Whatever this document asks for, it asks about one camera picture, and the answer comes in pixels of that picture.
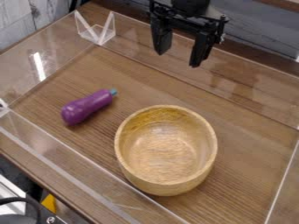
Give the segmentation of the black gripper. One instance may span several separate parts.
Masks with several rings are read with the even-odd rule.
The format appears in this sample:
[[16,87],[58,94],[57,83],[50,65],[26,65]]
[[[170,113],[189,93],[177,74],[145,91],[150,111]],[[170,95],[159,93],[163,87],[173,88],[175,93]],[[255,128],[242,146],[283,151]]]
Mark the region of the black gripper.
[[225,41],[229,17],[211,7],[211,0],[171,0],[170,5],[150,0],[150,14],[154,49],[159,55],[173,46],[173,28],[189,33],[199,31],[190,59],[190,66],[198,67],[210,56],[214,39],[217,44]]

